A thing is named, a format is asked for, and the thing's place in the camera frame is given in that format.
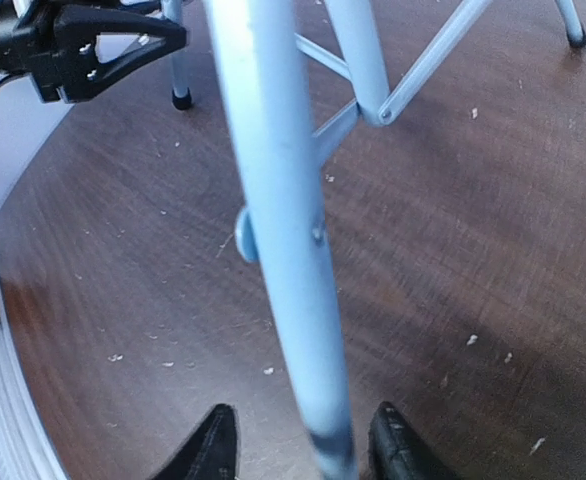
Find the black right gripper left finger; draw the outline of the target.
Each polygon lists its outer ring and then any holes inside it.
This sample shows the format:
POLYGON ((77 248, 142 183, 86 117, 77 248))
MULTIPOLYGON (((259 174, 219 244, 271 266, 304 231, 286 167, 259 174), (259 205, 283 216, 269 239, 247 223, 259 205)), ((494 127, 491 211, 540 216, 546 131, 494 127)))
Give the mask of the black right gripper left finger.
POLYGON ((216 404, 154 480, 234 480, 239 434, 235 409, 216 404))

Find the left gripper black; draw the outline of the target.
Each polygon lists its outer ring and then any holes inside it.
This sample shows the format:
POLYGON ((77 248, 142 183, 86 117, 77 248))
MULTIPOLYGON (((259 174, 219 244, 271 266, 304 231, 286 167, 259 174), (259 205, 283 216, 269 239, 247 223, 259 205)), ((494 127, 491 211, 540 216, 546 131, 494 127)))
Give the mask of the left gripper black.
POLYGON ((91 100, 186 46, 186 28, 160 9, 0 1, 0 88, 30 77, 45 103, 91 100), (58 87, 52 83, 53 54, 61 76, 58 87))

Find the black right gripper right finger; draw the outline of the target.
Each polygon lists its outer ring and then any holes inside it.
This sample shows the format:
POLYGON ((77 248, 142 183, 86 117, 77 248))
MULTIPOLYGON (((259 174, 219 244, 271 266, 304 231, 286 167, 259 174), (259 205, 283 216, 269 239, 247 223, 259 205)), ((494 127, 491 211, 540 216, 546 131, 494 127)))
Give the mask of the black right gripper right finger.
POLYGON ((459 479, 388 401, 379 404, 370 422, 368 454, 374 479, 459 479))

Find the light blue music stand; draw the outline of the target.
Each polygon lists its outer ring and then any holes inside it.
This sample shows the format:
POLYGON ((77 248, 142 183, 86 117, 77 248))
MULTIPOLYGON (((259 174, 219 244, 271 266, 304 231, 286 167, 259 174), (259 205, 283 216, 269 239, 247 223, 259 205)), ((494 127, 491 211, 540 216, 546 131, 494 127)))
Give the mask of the light blue music stand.
POLYGON ((333 54, 296 32, 290 1, 205 5, 245 197, 236 245, 258 262, 296 403, 326 479, 358 475, 320 170, 359 120, 391 124, 486 9, 463 1, 391 86, 372 7, 326 3, 333 54))

